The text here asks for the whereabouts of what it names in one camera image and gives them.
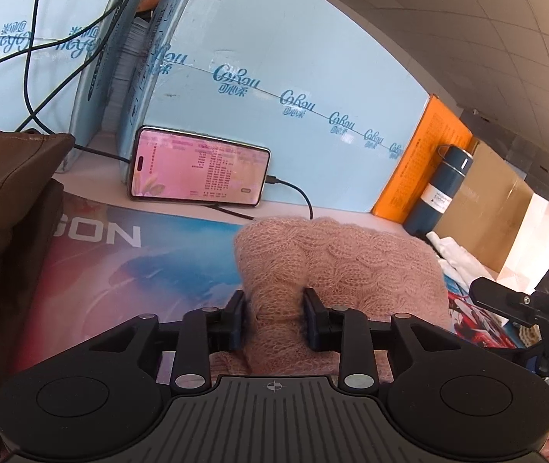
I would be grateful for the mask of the pink knitted sweater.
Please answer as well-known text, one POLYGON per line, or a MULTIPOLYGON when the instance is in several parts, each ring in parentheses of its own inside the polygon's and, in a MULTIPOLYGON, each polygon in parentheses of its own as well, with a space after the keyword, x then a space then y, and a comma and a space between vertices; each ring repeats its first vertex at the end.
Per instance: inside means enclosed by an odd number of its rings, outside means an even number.
POLYGON ((357 309, 373 321, 409 313, 452 329, 443 272, 418 238, 331 218, 264 218, 243 227, 234 246, 248 333, 241 350, 212 354, 214 379, 335 376, 338 354, 307 345, 304 289, 314 289, 329 307, 357 309))

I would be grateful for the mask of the white paper bag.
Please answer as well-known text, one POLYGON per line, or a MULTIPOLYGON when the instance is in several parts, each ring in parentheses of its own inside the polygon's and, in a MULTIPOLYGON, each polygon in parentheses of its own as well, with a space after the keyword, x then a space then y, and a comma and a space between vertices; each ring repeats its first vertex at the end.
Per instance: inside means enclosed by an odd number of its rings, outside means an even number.
POLYGON ((549 270, 549 201, 533 193, 496 281, 531 295, 549 270))

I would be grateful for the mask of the white folded garment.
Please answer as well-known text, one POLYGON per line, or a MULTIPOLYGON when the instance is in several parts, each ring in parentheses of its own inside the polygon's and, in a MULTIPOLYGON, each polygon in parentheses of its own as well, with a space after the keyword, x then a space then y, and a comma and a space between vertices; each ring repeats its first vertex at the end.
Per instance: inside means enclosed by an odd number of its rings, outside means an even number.
POLYGON ((438 255, 438 264, 443 274, 469 290, 471 282, 479 278, 495 280, 489 271, 465 248, 460 246, 452 237, 440 237, 430 231, 426 239, 438 255))

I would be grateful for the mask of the colourful printed desk mat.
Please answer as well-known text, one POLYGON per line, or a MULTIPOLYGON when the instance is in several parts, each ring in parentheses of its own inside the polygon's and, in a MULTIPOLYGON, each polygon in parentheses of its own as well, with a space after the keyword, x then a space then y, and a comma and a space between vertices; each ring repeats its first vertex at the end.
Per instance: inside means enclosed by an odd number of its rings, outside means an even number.
MULTIPOLYGON (((179 320, 242 289, 234 240, 243 227, 66 196, 13 367, 23 370, 138 314, 179 320)), ((487 348, 513 342, 444 274, 452 329, 487 348)))

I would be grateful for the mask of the brown cardboard box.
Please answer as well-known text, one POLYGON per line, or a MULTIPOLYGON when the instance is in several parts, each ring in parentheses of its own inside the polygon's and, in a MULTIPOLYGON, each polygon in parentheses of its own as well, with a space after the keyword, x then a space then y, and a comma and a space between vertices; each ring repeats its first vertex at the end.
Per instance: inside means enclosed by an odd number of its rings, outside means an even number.
POLYGON ((498 273, 519 233, 533 191, 486 143, 476 140, 473 165, 435 232, 450 237, 498 273))

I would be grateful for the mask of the smartphone with pink screen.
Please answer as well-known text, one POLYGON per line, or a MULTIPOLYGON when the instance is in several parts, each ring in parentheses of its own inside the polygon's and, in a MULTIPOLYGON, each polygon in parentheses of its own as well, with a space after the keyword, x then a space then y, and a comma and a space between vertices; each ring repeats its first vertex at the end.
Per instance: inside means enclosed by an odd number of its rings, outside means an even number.
POLYGON ((265 147, 145 125, 134 141, 132 199, 254 207, 270 152, 265 147))

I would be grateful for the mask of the dark blue vacuum bottle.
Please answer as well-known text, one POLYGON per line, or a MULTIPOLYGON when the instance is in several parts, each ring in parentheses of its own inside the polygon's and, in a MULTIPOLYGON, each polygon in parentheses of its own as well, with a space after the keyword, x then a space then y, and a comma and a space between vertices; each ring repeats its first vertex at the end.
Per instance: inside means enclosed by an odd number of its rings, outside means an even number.
POLYGON ((438 155, 439 165, 402 224, 419 238, 435 229, 473 165, 473 155, 452 144, 440 146, 438 155))

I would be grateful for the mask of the orange cardboard box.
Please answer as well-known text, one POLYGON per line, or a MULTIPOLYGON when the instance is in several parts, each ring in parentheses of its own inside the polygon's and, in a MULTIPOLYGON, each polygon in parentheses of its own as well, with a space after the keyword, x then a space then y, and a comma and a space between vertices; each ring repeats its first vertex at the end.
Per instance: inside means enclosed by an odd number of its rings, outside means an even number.
POLYGON ((402 224, 439 165, 439 148, 454 145, 469 149, 472 141, 473 133, 438 96, 432 94, 412 139, 371 213, 402 224))

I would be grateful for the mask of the light blue box right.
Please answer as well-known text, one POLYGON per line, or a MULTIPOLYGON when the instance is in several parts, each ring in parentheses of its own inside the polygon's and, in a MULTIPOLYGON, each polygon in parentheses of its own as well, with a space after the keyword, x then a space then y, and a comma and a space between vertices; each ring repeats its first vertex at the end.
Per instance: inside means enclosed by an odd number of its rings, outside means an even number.
POLYGON ((265 147, 269 201, 372 209, 427 92, 327 0, 160 0, 117 150, 145 125, 265 147))

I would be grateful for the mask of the light blue box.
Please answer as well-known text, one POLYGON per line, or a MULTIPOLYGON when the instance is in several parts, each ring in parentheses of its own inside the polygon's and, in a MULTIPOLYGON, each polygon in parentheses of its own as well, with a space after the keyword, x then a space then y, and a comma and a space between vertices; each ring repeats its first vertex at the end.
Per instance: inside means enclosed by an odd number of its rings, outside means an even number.
POLYGON ((141 0, 0 0, 0 131, 69 134, 69 171, 101 129, 141 0))
POLYGON ((269 201, 372 209, 427 92, 327 0, 160 0, 117 150, 145 125, 265 147, 269 201))

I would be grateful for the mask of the light blue box left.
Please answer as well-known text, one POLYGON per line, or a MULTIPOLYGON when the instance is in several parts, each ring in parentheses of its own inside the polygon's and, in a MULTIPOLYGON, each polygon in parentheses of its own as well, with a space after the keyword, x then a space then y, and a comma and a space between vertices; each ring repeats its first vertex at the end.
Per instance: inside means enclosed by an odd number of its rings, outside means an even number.
POLYGON ((0 131, 69 134, 69 171, 101 129, 141 0, 0 0, 0 131))

